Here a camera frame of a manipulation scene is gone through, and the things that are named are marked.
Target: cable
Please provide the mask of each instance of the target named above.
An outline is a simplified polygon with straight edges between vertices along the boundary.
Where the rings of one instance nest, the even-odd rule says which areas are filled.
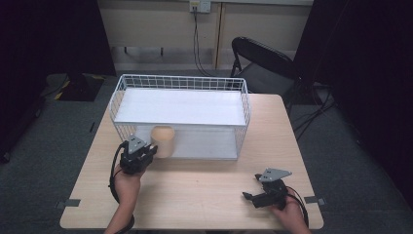
[[[306,130],[310,127],[310,125],[313,123],[313,121],[314,121],[318,116],[320,116],[320,115],[321,115],[322,113],[324,113],[326,110],[328,110],[329,108],[331,108],[332,106],[334,106],[334,104],[335,104],[334,101],[333,101],[330,105],[326,106],[326,104],[327,104],[328,99],[329,99],[330,96],[331,96],[331,90],[328,92],[328,95],[327,95],[327,97],[325,98],[325,101],[322,103],[321,107],[320,107],[318,110],[316,110],[315,112],[313,112],[313,113],[311,113],[311,114],[307,114],[307,115],[309,115],[309,117],[307,118],[307,120],[304,121],[303,123],[301,123],[298,127],[296,127],[296,128],[293,130],[294,132],[296,132],[296,131],[298,131],[299,129],[301,129],[305,124],[307,124],[307,126],[304,128],[304,130],[301,132],[301,134],[296,138],[297,141],[301,138],[301,136],[304,134],[304,132],[306,132]],[[303,116],[297,118],[297,119],[294,120],[294,121],[297,121],[297,120],[303,118],[304,116],[306,116],[306,115],[303,115]]]
[[[301,211],[303,212],[304,221],[305,221],[305,223],[306,223],[306,225],[307,225],[307,227],[308,227],[308,226],[310,225],[310,222],[309,222],[309,214],[308,214],[308,212],[307,212],[306,207],[304,206],[303,199],[301,199],[300,194],[298,194],[298,192],[295,191],[295,189],[293,189],[293,188],[290,187],[290,186],[286,186],[286,187],[287,187],[287,188],[290,188],[292,191],[294,191],[294,193],[297,194],[297,196],[300,198],[300,200],[298,200],[295,196],[293,196],[293,195],[291,195],[291,194],[287,194],[288,197],[294,199],[294,200],[298,203],[298,205],[300,205]]]
[[[194,31],[194,59],[195,65],[197,66],[198,70],[204,75],[208,77],[215,77],[214,75],[209,74],[207,71],[204,70],[201,59],[200,59],[200,44],[198,39],[198,9],[197,7],[192,8],[194,13],[194,20],[195,20],[195,31]]]

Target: human hand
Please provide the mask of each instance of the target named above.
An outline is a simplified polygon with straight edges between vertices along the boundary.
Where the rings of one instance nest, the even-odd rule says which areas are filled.
[[[145,172],[138,174],[125,174],[118,164],[114,170],[115,189],[119,198],[119,206],[113,214],[105,233],[115,233],[125,228],[131,221],[137,195],[140,190],[140,178]]]
[[[287,188],[288,194],[295,196],[294,191]],[[286,197],[285,208],[281,211],[277,206],[271,206],[270,211],[279,219],[282,226],[292,234],[311,233],[307,227],[300,205],[293,198]]]
[[[145,171],[133,175],[125,174],[121,166],[118,164],[114,170],[115,189],[118,193],[120,204],[129,204],[134,206],[137,195],[140,190],[140,179]]]

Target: electrical outlet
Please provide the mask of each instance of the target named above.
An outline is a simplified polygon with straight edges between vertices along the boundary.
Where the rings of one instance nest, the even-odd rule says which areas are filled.
[[[189,12],[199,12],[201,9],[200,1],[189,1]]]
[[[201,13],[210,13],[210,2],[209,1],[201,1],[201,6],[200,6],[200,12]]]
[[[189,1],[189,12],[210,13],[210,1]]]

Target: wooden table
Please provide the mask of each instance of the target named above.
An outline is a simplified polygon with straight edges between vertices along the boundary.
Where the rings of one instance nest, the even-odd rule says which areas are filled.
[[[137,229],[252,230],[282,229],[267,208],[255,209],[242,192],[262,193],[255,174],[266,168],[291,171],[283,179],[301,197],[314,191],[282,99],[250,95],[251,120],[237,161],[156,159],[142,178],[134,211]],[[102,229],[118,204],[108,188],[114,153],[121,140],[105,112],[70,199],[63,228]],[[323,220],[317,203],[306,204],[310,228]]]

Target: chair backrest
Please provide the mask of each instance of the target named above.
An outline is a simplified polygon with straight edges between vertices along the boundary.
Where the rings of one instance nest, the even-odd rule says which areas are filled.
[[[247,37],[235,38],[232,41],[232,48],[237,61],[240,61],[239,56],[241,56],[287,78],[299,79],[292,60],[273,48]]]

